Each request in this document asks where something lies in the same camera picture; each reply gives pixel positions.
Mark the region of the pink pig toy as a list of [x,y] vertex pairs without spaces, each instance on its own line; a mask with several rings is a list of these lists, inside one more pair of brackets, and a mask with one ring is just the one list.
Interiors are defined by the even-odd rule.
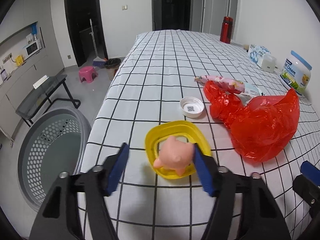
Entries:
[[191,164],[193,156],[194,144],[182,142],[175,136],[170,136],[162,145],[153,167],[174,170],[177,175],[182,176],[187,166]]

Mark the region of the yellow square plastic lid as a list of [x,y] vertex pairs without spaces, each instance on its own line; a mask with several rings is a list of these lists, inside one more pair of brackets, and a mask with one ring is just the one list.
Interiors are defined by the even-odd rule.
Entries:
[[171,121],[150,129],[145,151],[153,170],[162,178],[176,180],[196,172],[193,165],[195,146],[211,156],[210,145],[200,129],[184,120]]

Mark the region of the white round jar lid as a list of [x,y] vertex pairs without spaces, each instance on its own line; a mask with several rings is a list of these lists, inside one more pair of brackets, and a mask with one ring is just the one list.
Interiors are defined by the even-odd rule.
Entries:
[[188,118],[198,118],[204,110],[204,104],[198,98],[186,96],[180,100],[180,110]]

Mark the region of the red plastic bag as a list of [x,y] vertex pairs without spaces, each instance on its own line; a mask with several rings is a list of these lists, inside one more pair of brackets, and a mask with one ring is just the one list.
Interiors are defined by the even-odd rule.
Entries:
[[285,95],[256,96],[247,105],[213,81],[203,90],[211,117],[224,123],[236,152],[250,163],[277,156],[297,131],[300,109],[294,89]]

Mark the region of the light blue wet-wipe pack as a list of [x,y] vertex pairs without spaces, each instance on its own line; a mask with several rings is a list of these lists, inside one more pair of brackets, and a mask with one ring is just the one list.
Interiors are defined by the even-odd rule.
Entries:
[[240,99],[244,105],[247,105],[253,98],[263,96],[263,92],[256,85],[244,82],[245,90],[240,95]]

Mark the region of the pink snack wrapper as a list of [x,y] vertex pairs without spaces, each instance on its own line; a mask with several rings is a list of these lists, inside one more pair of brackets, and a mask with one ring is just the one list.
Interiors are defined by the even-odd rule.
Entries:
[[204,75],[204,76],[196,76],[194,78],[195,82],[201,82],[206,84],[208,81],[212,81],[219,88],[224,91],[233,94],[240,94],[245,92],[245,84],[242,81],[230,79],[227,77],[215,76],[215,75]]

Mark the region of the grey perforated laundry basket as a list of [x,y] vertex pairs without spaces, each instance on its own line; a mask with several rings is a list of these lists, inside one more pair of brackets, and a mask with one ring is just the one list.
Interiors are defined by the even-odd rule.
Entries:
[[91,126],[74,108],[42,115],[25,136],[17,162],[17,178],[27,204],[38,211],[61,172],[80,172]]

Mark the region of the checkered white tablecloth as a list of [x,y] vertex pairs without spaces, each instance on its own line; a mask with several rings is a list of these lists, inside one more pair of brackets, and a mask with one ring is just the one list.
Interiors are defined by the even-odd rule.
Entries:
[[209,101],[194,78],[220,75],[257,86],[265,95],[284,95],[277,74],[264,72],[242,46],[224,44],[215,35],[182,30],[142,33],[103,96],[89,135],[82,172],[130,147],[118,187],[105,199],[111,224],[120,239],[200,239],[214,198],[204,192],[194,171],[168,179],[153,169],[145,137],[155,129],[152,148],[168,136],[197,142],[216,162],[233,173],[261,174],[289,229],[297,239],[310,224],[309,206],[292,188],[303,161],[319,165],[319,114],[304,97],[299,100],[298,128],[273,159],[252,165],[236,153],[223,123],[210,116]]

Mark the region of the pink plastic stool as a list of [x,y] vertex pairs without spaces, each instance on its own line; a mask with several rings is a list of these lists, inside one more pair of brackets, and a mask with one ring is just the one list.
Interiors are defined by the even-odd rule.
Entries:
[[93,66],[82,67],[78,71],[80,82],[92,83],[98,77],[98,73]]

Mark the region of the white blue milk-powder jar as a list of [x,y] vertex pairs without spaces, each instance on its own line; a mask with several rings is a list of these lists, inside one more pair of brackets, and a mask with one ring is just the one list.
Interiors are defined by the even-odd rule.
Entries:
[[295,51],[286,58],[279,74],[281,83],[287,88],[293,88],[302,96],[311,78],[312,66]]

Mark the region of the dark wicker waste bin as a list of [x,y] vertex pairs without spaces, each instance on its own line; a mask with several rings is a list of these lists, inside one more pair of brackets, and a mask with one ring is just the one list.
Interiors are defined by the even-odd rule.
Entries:
[[111,58],[105,62],[104,67],[107,70],[107,74],[108,74],[110,81],[112,81],[114,79],[116,72],[119,69],[120,64],[121,64],[120,58]]

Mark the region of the dark glass side table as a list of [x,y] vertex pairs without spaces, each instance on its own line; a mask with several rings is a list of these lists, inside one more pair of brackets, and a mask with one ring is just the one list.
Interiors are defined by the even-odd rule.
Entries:
[[[20,103],[16,109],[16,114],[22,118],[28,127],[33,125],[32,118],[39,112],[46,102],[49,102],[49,106],[44,113],[46,113],[56,101],[71,102],[76,109],[80,107],[81,101],[72,97],[67,87],[66,79],[67,75],[65,74],[49,77],[37,89],[34,88]],[[64,87],[68,98],[55,98],[54,100],[51,100],[50,97],[60,86]]]

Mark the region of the broom with dustpan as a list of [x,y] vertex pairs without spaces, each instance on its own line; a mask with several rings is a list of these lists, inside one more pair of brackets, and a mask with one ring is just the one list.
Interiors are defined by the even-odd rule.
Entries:
[[95,52],[95,58],[93,60],[93,66],[99,67],[99,68],[104,68],[106,59],[102,59],[98,55],[98,49],[97,49],[97,43],[95,41],[95,34],[94,34],[94,29],[93,29],[93,24],[92,24],[92,19],[89,19],[90,22],[90,27],[91,27],[91,37],[92,37],[92,42],[93,42],[93,47],[94,47],[94,52]]

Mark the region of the white box on side table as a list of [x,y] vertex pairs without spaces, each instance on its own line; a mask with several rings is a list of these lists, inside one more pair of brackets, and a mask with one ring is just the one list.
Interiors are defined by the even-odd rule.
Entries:
[[40,85],[42,85],[45,81],[47,81],[49,79],[48,75],[44,75],[43,77],[41,77],[39,80],[37,80],[34,84],[33,84],[33,88],[37,89],[40,87]]

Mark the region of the grey kitchen cabinet counter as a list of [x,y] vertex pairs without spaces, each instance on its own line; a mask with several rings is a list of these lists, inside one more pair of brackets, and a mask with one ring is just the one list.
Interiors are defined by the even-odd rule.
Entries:
[[1,132],[11,141],[21,121],[17,107],[33,90],[33,84],[44,75],[54,76],[63,70],[59,54],[50,55],[45,49],[30,57],[1,84]]

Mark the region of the blue white tissue pack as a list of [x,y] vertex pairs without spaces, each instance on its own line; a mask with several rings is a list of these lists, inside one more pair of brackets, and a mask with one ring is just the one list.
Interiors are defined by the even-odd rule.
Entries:
[[259,46],[256,44],[250,44],[247,52],[247,56],[256,64],[259,64],[265,54],[270,54],[271,52],[264,46]]

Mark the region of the red thermos bottle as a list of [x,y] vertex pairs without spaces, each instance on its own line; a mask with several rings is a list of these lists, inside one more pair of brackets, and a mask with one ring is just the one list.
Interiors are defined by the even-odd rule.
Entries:
[[221,42],[230,44],[232,29],[233,29],[233,19],[229,16],[225,16],[223,18],[222,27],[221,27],[221,34],[220,34]]

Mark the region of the yellow countertop container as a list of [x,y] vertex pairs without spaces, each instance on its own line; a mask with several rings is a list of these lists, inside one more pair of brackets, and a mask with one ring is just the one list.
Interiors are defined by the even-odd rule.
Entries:
[[22,55],[18,55],[15,59],[16,66],[21,66],[24,63],[24,58]]

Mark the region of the white microwave oven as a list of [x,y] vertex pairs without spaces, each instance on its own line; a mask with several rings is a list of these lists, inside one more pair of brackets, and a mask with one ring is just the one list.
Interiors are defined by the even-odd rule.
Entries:
[[42,49],[41,41],[35,40],[29,43],[28,45],[26,45],[23,49],[24,49],[24,56],[27,59]]

